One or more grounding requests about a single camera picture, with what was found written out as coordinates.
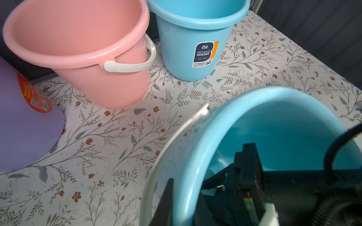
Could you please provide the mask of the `blue bucket white handle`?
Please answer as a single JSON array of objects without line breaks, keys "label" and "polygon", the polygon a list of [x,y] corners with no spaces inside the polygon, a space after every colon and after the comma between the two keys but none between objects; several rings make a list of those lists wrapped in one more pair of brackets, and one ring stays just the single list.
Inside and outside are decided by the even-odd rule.
[{"label": "blue bucket white handle", "polygon": [[263,170],[323,170],[328,181],[335,170],[361,170],[361,150],[353,138],[361,124],[346,129],[310,95],[285,87],[246,92],[209,110],[204,104],[170,138],[155,161],[140,206],[141,226],[153,219],[169,179],[173,184],[171,226],[194,226],[205,180],[234,162],[244,144],[257,147]]}]

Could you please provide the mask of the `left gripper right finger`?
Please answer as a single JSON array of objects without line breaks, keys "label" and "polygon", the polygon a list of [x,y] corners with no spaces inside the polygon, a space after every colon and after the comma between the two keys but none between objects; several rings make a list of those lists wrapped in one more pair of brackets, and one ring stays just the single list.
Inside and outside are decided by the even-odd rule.
[{"label": "left gripper right finger", "polygon": [[217,226],[211,211],[212,205],[210,196],[199,194],[194,213],[194,226]]}]

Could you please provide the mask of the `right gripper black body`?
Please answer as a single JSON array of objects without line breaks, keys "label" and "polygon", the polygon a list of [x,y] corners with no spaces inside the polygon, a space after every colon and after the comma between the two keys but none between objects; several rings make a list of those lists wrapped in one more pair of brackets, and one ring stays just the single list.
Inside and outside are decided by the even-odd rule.
[{"label": "right gripper black body", "polygon": [[205,180],[217,226],[258,226],[265,204],[273,203],[281,226],[359,226],[362,223],[361,170],[263,170],[257,147],[244,144],[234,162]]}]

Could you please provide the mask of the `blue bucket with label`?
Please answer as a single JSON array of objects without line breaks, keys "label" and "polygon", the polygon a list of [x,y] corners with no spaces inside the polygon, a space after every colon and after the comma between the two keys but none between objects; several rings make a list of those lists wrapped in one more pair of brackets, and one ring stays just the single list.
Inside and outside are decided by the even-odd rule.
[{"label": "blue bucket with label", "polygon": [[198,81],[216,67],[236,23],[250,1],[147,1],[156,15],[162,58],[172,76]]}]

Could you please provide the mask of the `purple plastic bucket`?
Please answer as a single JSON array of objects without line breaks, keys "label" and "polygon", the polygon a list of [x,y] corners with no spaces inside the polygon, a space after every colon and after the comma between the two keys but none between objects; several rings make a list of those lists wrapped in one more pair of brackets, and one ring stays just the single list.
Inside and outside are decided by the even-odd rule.
[{"label": "purple plastic bucket", "polygon": [[1,172],[41,159],[58,142],[64,125],[60,108],[1,59]]}]

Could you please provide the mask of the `pink plastic bucket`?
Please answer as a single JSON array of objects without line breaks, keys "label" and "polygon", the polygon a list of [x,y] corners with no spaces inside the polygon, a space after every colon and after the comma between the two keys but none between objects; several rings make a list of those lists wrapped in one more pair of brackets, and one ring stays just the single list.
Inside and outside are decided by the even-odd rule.
[{"label": "pink plastic bucket", "polygon": [[7,47],[52,69],[92,103],[122,109],[150,84],[156,47],[145,1],[24,1],[3,27]]}]

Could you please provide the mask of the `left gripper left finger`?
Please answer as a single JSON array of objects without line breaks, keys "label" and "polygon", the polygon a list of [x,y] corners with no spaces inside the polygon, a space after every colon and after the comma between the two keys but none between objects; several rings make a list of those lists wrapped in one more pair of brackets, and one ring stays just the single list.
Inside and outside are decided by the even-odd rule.
[{"label": "left gripper left finger", "polygon": [[173,184],[169,179],[149,226],[171,226],[173,212]]}]

